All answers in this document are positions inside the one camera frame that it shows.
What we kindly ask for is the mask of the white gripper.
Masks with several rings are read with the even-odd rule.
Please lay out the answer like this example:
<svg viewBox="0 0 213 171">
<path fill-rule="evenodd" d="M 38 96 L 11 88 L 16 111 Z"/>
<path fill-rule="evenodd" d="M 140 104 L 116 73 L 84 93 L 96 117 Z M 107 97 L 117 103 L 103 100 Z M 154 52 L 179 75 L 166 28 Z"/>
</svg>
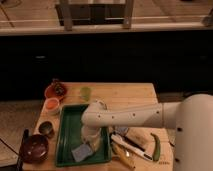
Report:
<svg viewBox="0 0 213 171">
<path fill-rule="evenodd" d="M 101 129 L 83 126 L 81 128 L 81 139 L 88 143 L 93 150 L 98 150 L 100 146 Z"/>
</svg>

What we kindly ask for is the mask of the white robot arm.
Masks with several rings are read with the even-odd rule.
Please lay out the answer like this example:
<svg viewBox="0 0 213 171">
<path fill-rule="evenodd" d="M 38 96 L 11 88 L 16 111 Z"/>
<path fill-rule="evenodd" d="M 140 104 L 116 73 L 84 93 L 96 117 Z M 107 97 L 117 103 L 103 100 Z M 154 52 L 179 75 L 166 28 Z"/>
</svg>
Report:
<svg viewBox="0 0 213 171">
<path fill-rule="evenodd" d="M 87 127 L 146 126 L 175 130 L 173 171 L 213 171 L 213 96 L 195 94 L 182 102 L 107 110 L 95 100 L 82 115 Z"/>
</svg>

